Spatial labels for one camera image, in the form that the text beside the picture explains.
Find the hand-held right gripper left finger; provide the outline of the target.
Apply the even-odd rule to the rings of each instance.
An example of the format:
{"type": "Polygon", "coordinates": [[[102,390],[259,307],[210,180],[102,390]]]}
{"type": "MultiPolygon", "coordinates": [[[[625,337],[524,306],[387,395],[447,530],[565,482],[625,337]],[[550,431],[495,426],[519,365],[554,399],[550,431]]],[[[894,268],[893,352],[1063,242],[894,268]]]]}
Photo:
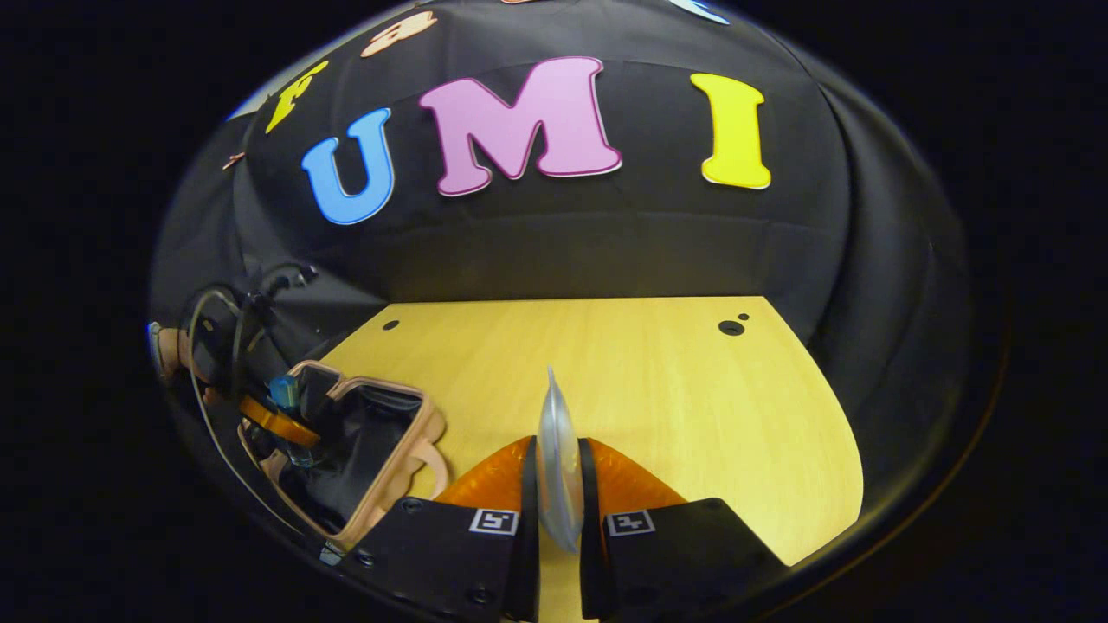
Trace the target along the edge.
{"type": "Polygon", "coordinates": [[[345,573],[419,622],[537,622],[537,438],[479,462],[438,499],[396,501],[345,573]]]}

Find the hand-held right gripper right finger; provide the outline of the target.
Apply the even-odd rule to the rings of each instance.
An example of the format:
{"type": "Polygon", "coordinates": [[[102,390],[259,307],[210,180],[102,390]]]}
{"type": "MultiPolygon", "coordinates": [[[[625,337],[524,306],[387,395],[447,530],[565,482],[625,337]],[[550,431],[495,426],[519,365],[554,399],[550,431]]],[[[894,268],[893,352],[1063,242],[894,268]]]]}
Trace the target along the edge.
{"type": "Polygon", "coordinates": [[[747,620],[789,572],[719,498],[688,501],[612,446],[579,440],[586,620],[747,620]]]}

